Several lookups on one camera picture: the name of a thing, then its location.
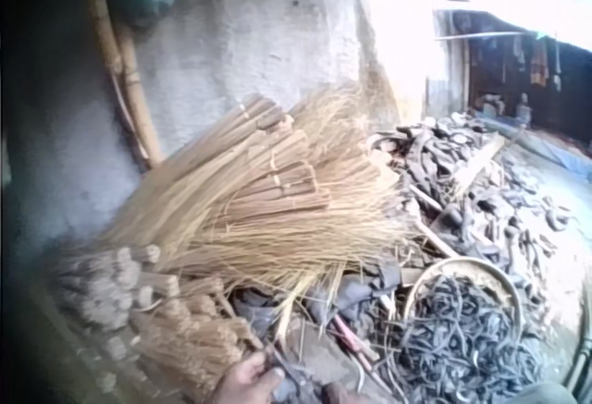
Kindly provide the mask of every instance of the pile of debris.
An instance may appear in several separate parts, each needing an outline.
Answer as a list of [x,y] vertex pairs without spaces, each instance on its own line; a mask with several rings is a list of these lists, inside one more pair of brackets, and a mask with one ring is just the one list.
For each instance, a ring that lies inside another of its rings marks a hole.
[[[343,93],[299,104],[293,119],[261,96],[241,104],[153,170],[96,242],[62,255],[59,303],[133,365],[139,389],[203,400],[231,363],[270,344],[287,372],[276,401],[320,402],[297,321],[339,343],[386,395],[376,402],[489,402],[540,379],[515,311],[542,310],[548,233],[569,212],[539,199],[510,158],[494,162],[504,139],[466,116],[364,147],[360,101]],[[498,267],[522,302],[459,275],[412,298],[428,267],[462,256]],[[401,313],[409,300],[413,317]]]

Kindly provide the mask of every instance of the wooden plank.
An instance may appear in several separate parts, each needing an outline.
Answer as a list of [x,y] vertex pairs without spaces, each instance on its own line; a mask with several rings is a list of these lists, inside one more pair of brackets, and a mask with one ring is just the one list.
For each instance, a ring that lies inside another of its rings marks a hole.
[[460,199],[467,189],[473,184],[477,175],[483,170],[487,162],[495,156],[506,140],[503,136],[495,133],[492,141],[477,152],[475,156],[467,163],[467,166],[461,168],[454,174],[454,194],[451,202]]

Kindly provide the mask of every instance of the dirt floor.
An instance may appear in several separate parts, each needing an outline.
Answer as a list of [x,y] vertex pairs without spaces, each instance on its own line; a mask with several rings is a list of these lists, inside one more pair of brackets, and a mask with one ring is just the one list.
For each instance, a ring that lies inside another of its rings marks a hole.
[[551,196],[576,218],[567,230],[554,234],[558,251],[548,260],[548,341],[542,344],[541,352],[546,379],[562,382],[579,344],[583,278],[586,269],[592,268],[592,184],[518,145],[505,153],[538,178],[543,196]]

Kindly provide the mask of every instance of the tied bundle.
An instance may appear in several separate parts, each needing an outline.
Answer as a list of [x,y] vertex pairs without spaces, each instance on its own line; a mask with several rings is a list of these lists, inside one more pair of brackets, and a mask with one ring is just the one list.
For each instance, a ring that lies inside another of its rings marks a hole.
[[356,86],[286,115],[252,96],[151,171],[100,246],[157,244],[160,273],[303,296],[378,264],[403,229],[384,213],[397,182],[366,155]]

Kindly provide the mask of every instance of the bamboo pole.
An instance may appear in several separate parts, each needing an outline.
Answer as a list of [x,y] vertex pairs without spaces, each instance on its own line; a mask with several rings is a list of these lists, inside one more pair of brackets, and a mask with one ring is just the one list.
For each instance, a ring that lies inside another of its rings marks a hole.
[[105,65],[110,72],[120,75],[123,65],[109,18],[107,0],[88,0],[88,4]]
[[165,159],[158,143],[158,136],[154,123],[150,117],[150,110],[146,103],[140,73],[138,72],[138,61],[136,59],[136,48],[133,43],[133,35],[123,22],[116,24],[117,42],[123,58],[123,79],[125,81],[128,109],[131,115],[138,138],[148,152],[150,167],[160,165]]

